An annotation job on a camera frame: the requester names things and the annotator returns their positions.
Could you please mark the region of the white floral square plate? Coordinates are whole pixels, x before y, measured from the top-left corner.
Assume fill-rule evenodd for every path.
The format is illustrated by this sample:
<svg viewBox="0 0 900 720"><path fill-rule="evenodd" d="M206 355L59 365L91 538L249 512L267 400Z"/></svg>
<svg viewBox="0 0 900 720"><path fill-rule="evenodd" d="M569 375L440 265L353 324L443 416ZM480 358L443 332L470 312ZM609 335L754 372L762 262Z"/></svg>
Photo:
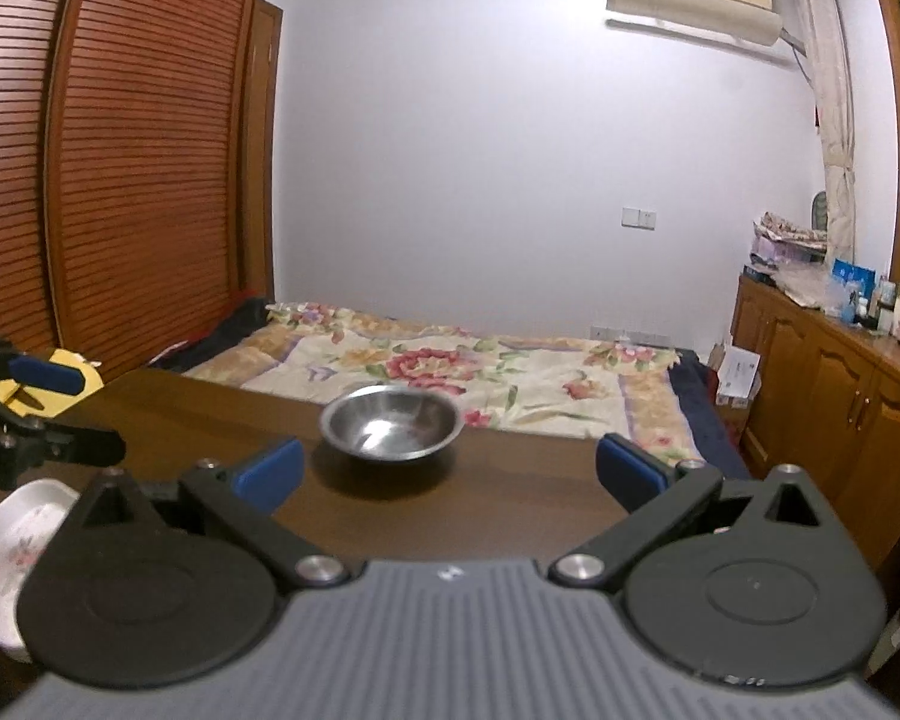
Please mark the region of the white floral square plate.
<svg viewBox="0 0 900 720"><path fill-rule="evenodd" d="M37 479L0 502L0 649L20 663L30 661L17 627L20 590L76 500L66 484Z"/></svg>

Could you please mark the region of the small steel bowl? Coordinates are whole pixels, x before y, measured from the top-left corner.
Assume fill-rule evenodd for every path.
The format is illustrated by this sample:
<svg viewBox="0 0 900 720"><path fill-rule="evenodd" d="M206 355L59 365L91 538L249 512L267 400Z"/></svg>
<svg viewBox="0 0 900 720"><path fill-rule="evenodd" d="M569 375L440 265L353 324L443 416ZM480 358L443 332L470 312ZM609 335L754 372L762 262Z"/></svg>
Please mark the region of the small steel bowl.
<svg viewBox="0 0 900 720"><path fill-rule="evenodd" d="M447 449L463 415L442 392L377 383L341 395L323 408L320 433L344 455L372 463L409 463Z"/></svg>

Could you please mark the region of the floral bed quilt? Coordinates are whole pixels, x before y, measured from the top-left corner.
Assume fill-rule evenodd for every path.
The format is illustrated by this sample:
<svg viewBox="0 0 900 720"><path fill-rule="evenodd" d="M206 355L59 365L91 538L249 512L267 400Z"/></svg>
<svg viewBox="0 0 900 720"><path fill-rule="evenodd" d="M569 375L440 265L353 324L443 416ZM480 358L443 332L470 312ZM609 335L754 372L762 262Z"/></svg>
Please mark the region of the floral bed quilt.
<svg viewBox="0 0 900 720"><path fill-rule="evenodd" d="M194 379L326 405L372 383L434 390L471 427L626 439L668 463L702 455L679 406L670 348L475 335L315 304L271 304L268 323Z"/></svg>

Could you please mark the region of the navy bed sheet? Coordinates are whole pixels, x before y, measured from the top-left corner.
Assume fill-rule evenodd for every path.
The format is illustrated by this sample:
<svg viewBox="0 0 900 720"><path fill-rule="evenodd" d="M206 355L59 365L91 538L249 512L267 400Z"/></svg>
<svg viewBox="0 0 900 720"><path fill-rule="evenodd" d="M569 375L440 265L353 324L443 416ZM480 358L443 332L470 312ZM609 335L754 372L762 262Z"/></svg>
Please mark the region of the navy bed sheet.
<svg viewBox="0 0 900 720"><path fill-rule="evenodd" d="M692 349L676 349L678 362L668 369L679 410L689 424L699 455L728 479L749 479L751 473L736 449L709 392L710 369Z"/></svg>

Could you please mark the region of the white paper bag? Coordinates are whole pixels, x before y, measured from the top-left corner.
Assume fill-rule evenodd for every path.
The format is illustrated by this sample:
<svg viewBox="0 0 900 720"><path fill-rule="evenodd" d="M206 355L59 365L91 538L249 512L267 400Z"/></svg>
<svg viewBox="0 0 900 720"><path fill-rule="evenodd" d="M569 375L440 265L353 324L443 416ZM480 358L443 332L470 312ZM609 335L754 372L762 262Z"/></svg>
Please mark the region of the white paper bag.
<svg viewBox="0 0 900 720"><path fill-rule="evenodd" d="M738 346L727 346L717 369L719 397L747 400L758 378L761 356Z"/></svg>

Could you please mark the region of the wooden sideboard cabinet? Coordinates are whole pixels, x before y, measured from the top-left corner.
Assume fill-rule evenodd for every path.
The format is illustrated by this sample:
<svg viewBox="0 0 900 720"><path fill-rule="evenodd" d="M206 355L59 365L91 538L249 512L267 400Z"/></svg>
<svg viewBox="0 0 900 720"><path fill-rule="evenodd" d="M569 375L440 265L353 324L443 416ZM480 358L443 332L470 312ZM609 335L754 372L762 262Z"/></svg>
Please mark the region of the wooden sideboard cabinet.
<svg viewBox="0 0 900 720"><path fill-rule="evenodd" d="M761 387L741 427L748 470L805 470L873 569L900 550L900 344L738 280L731 339L759 356Z"/></svg>

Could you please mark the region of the folded cloth stack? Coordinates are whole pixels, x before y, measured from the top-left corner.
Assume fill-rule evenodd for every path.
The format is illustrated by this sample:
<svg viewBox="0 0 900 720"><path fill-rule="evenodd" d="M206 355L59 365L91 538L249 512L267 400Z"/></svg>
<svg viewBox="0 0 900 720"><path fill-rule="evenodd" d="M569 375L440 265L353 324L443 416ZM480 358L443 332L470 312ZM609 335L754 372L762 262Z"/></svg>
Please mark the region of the folded cloth stack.
<svg viewBox="0 0 900 720"><path fill-rule="evenodd" d="M782 263L818 263L826 258L827 234L766 211L752 222L751 258L759 265L779 268Z"/></svg>

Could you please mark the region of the brown louvered wardrobe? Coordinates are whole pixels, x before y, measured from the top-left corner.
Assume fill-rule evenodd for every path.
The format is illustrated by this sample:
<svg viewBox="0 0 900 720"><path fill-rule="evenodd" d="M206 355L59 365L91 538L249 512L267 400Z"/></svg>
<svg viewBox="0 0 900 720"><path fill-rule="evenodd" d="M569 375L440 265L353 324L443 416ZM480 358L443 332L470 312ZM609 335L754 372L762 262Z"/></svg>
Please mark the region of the brown louvered wardrobe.
<svg viewBox="0 0 900 720"><path fill-rule="evenodd" d="M0 0L0 337L118 376L244 291L256 4Z"/></svg>

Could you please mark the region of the blue white box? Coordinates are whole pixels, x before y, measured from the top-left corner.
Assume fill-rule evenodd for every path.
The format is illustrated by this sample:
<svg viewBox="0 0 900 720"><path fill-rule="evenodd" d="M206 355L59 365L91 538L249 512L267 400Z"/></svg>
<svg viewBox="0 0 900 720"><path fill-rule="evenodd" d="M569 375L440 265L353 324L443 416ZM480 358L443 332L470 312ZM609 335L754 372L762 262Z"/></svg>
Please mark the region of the blue white box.
<svg viewBox="0 0 900 720"><path fill-rule="evenodd" d="M852 320L857 315L859 299L870 301L873 289L877 286L877 272L836 259L832 262L831 280L836 283L839 316Z"/></svg>

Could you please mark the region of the cream curtain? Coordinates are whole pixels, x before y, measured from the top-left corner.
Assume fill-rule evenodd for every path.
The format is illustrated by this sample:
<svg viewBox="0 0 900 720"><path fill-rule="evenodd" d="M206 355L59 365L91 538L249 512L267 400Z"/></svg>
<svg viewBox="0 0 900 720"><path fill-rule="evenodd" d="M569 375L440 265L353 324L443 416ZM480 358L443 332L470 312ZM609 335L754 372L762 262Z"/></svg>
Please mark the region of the cream curtain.
<svg viewBox="0 0 900 720"><path fill-rule="evenodd" d="M855 259L855 121L837 0L795 0L802 23L824 164L827 260Z"/></svg>

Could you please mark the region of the white wall socket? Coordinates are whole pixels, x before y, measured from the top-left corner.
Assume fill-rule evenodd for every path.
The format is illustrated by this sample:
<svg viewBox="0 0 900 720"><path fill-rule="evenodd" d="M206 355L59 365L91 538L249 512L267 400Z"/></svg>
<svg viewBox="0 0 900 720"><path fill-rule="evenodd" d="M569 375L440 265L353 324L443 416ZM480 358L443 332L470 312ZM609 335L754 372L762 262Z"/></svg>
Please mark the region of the white wall socket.
<svg viewBox="0 0 900 720"><path fill-rule="evenodd" d="M590 327L590 338L595 341L619 341L619 343L653 346L653 348L668 348L668 346L673 344L671 338L667 337L667 335L662 335L662 333L603 327L603 325L592 325Z"/></svg>

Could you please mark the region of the white wall switch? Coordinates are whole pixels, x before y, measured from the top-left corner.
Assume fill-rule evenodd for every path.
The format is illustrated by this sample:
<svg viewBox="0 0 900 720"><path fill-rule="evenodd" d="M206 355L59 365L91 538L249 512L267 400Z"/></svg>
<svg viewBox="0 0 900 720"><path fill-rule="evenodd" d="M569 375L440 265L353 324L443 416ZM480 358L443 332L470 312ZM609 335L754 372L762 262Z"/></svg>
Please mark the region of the white wall switch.
<svg viewBox="0 0 900 720"><path fill-rule="evenodd" d="M624 206L621 210L621 226L629 229L653 231L656 228L656 213L655 211Z"/></svg>

